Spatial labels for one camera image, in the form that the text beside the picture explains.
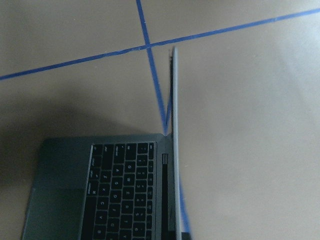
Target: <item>laptop lid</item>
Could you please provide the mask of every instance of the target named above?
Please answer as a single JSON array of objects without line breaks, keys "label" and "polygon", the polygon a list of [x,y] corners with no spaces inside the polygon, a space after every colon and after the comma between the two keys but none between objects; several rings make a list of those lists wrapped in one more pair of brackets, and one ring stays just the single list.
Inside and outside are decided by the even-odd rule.
[{"label": "laptop lid", "polygon": [[174,161],[174,197],[175,197],[175,234],[181,240],[180,178],[179,178],[179,142],[178,142],[178,49],[172,50],[172,135]]}]

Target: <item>floor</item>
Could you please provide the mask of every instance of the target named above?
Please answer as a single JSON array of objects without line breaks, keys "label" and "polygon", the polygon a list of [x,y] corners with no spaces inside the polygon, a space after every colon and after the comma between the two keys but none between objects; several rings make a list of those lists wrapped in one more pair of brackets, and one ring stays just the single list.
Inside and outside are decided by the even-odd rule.
[{"label": "floor", "polygon": [[172,46],[193,239],[319,238],[319,1],[3,1],[0,21],[0,239],[45,138],[170,132]]}]

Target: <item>blue painter's tape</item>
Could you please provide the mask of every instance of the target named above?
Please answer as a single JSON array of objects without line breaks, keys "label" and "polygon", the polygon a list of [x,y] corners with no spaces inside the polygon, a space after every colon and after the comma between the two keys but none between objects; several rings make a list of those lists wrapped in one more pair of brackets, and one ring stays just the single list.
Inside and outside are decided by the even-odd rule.
[{"label": "blue painter's tape", "polygon": [[126,54],[126,53],[129,53],[132,51],[145,50],[145,49],[153,48],[156,46],[174,44],[174,43],[178,43],[178,42],[203,38],[203,37],[227,33],[227,32],[232,32],[232,31],[241,30],[241,29],[245,29],[245,28],[251,28],[251,27],[255,27],[255,26],[259,26],[259,25],[263,25],[263,24],[275,23],[275,22],[282,21],[282,20],[293,19],[293,18],[303,17],[303,16],[307,16],[307,15],[312,15],[312,14],[318,14],[318,13],[320,13],[320,8],[315,8],[315,9],[311,9],[311,10],[307,10],[307,11],[301,11],[301,12],[292,13],[292,14],[288,14],[288,15],[269,18],[269,19],[265,19],[265,20],[261,20],[261,21],[255,21],[255,22],[246,23],[246,24],[242,24],[242,25],[237,25],[237,26],[222,28],[222,29],[218,29],[218,30],[203,32],[203,33],[199,33],[199,34],[178,37],[178,38],[169,39],[169,40],[165,40],[165,41],[159,41],[159,42],[155,42],[155,43],[145,44],[142,46],[127,48],[127,49],[123,49],[123,50],[119,50],[119,51],[103,53],[103,54],[99,54],[99,55],[79,58],[76,60],[66,61],[66,62],[53,64],[53,65],[49,65],[49,66],[34,68],[34,69],[20,71],[20,72],[16,72],[16,73],[7,74],[7,75],[2,75],[2,76],[0,76],[0,80],[11,79],[11,78],[15,78],[15,77],[23,76],[23,75],[43,72],[46,70],[57,69],[57,68],[61,68],[61,67],[65,67],[65,66],[69,66],[69,65],[73,65],[73,64],[79,64],[79,63],[89,62],[89,61],[97,60],[97,59],[101,59],[101,58],[122,55],[122,54]]},{"label": "blue painter's tape", "polygon": [[187,214],[187,210],[186,210],[186,205],[185,205],[185,199],[184,199],[184,192],[183,192],[183,188],[181,185],[181,181],[180,181],[180,208],[181,208],[181,218],[183,221],[183,227],[184,227],[184,231],[186,233],[190,233],[191,234],[191,229],[190,229],[190,224],[189,224],[189,218],[188,218],[188,214]]},{"label": "blue painter's tape", "polygon": [[217,29],[217,30],[213,30],[213,31],[207,31],[207,32],[199,33],[199,34],[178,37],[178,38],[169,39],[169,40],[165,40],[165,41],[159,41],[159,42],[151,43],[147,47],[153,48],[155,46],[174,44],[174,43],[179,43],[179,42],[183,42],[183,41],[199,39],[199,38],[208,37],[208,36],[217,35],[217,34],[223,34],[223,33],[227,33],[227,32],[251,28],[251,27],[269,24],[269,23],[275,23],[275,22],[282,21],[282,20],[307,16],[307,15],[317,14],[317,13],[320,13],[320,8],[316,8],[316,9],[312,9],[312,10],[308,10],[308,11],[297,12],[297,13],[292,13],[292,14],[283,15],[283,16],[278,16],[278,17],[274,17],[274,18],[268,18],[268,19],[264,19],[264,20],[260,20],[260,21],[245,23],[245,24],[222,28],[222,29]]},{"label": "blue painter's tape", "polygon": [[[144,16],[144,11],[142,9],[142,5],[141,5],[140,0],[136,0],[136,6],[138,9],[138,13],[139,13],[144,42],[145,42],[145,45],[148,46],[150,44],[150,40],[149,40],[147,24],[146,24],[146,20],[145,20],[145,16]],[[152,50],[150,47],[147,48],[146,52],[147,52],[148,59],[149,59],[149,65],[150,65],[151,75],[152,75],[152,79],[153,79],[154,90],[155,90],[156,99],[158,102],[158,108],[160,111],[163,133],[164,133],[164,135],[167,135],[168,125],[167,125],[167,120],[166,120],[165,106],[164,106],[164,101],[163,101],[161,90],[160,90],[160,84],[159,84],[159,79],[158,79],[158,75],[157,75],[157,69],[156,69],[156,65],[155,65],[155,61],[154,61],[154,56],[152,54]]]},{"label": "blue painter's tape", "polygon": [[92,60],[102,59],[102,58],[106,58],[106,57],[122,55],[122,54],[126,54],[126,53],[129,53],[132,51],[144,50],[146,48],[147,48],[146,45],[142,45],[142,46],[131,47],[131,48],[127,48],[127,49],[123,49],[123,50],[119,50],[119,51],[112,51],[112,52],[103,53],[103,54],[99,54],[99,55],[79,58],[76,60],[65,61],[65,62],[61,62],[61,63],[49,65],[49,66],[43,66],[43,67],[34,68],[34,69],[26,70],[26,71],[20,71],[20,72],[8,74],[8,75],[3,75],[3,76],[0,76],[0,80],[11,79],[11,78],[15,78],[15,77],[23,76],[23,75],[28,75],[28,74],[35,74],[35,73],[43,72],[46,70],[62,68],[62,67],[66,67],[66,66],[70,66],[70,65],[74,65],[74,64],[80,64],[80,63],[84,63],[84,62],[89,62]]}]

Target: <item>black key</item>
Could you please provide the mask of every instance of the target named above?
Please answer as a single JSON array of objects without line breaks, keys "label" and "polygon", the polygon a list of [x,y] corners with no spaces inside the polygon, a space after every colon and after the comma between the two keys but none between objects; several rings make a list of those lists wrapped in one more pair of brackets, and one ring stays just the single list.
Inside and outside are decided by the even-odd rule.
[{"label": "black key", "polygon": [[148,201],[148,202],[146,203],[146,212],[147,212],[148,214],[152,214],[152,201]]},{"label": "black key", "polygon": [[134,199],[135,189],[132,186],[127,186],[123,188],[123,199]]},{"label": "black key", "polygon": [[148,185],[152,186],[154,184],[154,175],[152,173],[148,174]]},{"label": "black key", "polygon": [[114,163],[123,164],[124,161],[125,161],[125,145],[116,144],[115,151],[114,151]]},{"label": "black key", "polygon": [[119,240],[131,240],[130,230],[120,230]]},{"label": "black key", "polygon": [[123,179],[124,186],[133,186],[135,185],[135,175],[134,174],[125,174]]},{"label": "black key", "polygon": [[145,224],[143,222],[133,223],[133,236],[144,237],[145,236]]},{"label": "black key", "polygon": [[106,226],[94,226],[93,238],[94,239],[105,239]]},{"label": "black key", "polygon": [[102,157],[101,156],[92,156],[91,157],[91,167],[99,168],[101,166]]},{"label": "black key", "polygon": [[110,184],[101,183],[99,186],[99,196],[109,196]]},{"label": "black key", "polygon": [[111,144],[104,145],[102,166],[101,166],[102,169],[111,170],[113,155],[114,155],[114,146]]},{"label": "black key", "polygon": [[146,231],[145,240],[151,240],[151,231]]},{"label": "black key", "polygon": [[136,179],[146,179],[148,174],[148,169],[146,167],[136,168]]},{"label": "black key", "polygon": [[113,177],[111,182],[112,189],[122,189],[122,177]]},{"label": "black key", "polygon": [[108,204],[109,204],[108,197],[98,197],[96,208],[100,210],[108,210]]},{"label": "black key", "polygon": [[136,193],[145,193],[147,191],[147,181],[146,180],[137,180],[135,182],[135,192]]},{"label": "black key", "polygon": [[99,168],[91,168],[89,171],[89,179],[90,180],[98,180],[100,175]]},{"label": "black key", "polygon": [[88,196],[96,196],[98,194],[98,181],[89,181],[86,190]]},{"label": "black key", "polygon": [[138,155],[136,158],[136,165],[137,166],[147,166],[148,157],[147,155]]},{"label": "black key", "polygon": [[136,163],[134,161],[126,161],[124,172],[125,173],[134,173],[136,171]]},{"label": "black key", "polygon": [[109,218],[107,224],[108,232],[118,232],[119,231],[119,219],[118,218]]},{"label": "black key", "polygon": [[147,229],[152,228],[152,216],[151,215],[146,216],[146,228]]},{"label": "black key", "polygon": [[136,159],[137,144],[131,143],[126,145],[125,149],[125,159],[135,160]]},{"label": "black key", "polygon": [[106,240],[118,240],[118,233],[106,233]]},{"label": "black key", "polygon": [[120,203],[121,202],[121,191],[112,190],[110,192],[110,203]]},{"label": "black key", "polygon": [[122,215],[120,221],[120,228],[131,229],[132,228],[132,215]]},{"label": "black key", "polygon": [[111,171],[101,171],[100,183],[110,183]]},{"label": "black key", "polygon": [[134,210],[134,202],[133,201],[122,201],[121,207],[122,207],[121,213],[132,214],[132,212]]},{"label": "black key", "polygon": [[149,159],[154,159],[154,144],[149,143]]},{"label": "black key", "polygon": [[94,232],[95,211],[97,205],[96,197],[87,197],[85,200],[81,239],[92,238]]},{"label": "black key", "polygon": [[95,214],[95,224],[107,223],[107,211],[97,211]]},{"label": "black key", "polygon": [[148,171],[152,173],[154,171],[154,161],[149,161]]},{"label": "black key", "polygon": [[120,217],[120,204],[110,204],[109,217]]},{"label": "black key", "polygon": [[148,195],[148,199],[153,198],[153,188],[150,186],[148,187],[147,195]]},{"label": "black key", "polygon": [[146,220],[146,209],[141,207],[134,208],[134,220],[135,221],[145,221]]},{"label": "black key", "polygon": [[146,206],[146,195],[145,194],[136,194],[134,197],[134,205],[137,207]]},{"label": "black key", "polygon": [[138,154],[148,153],[148,143],[138,143]]},{"label": "black key", "polygon": [[124,166],[123,165],[114,165],[112,175],[113,176],[122,176],[124,174]]},{"label": "black key", "polygon": [[102,145],[96,144],[92,147],[92,155],[101,155],[102,153]]}]

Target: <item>gray laptop body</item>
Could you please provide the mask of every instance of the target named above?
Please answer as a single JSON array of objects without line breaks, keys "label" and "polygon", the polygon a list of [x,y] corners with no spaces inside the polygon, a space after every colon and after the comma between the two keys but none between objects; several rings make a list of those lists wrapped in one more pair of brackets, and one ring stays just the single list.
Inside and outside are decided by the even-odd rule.
[{"label": "gray laptop body", "polygon": [[172,134],[44,141],[23,240],[181,239],[175,48],[172,65]]}]

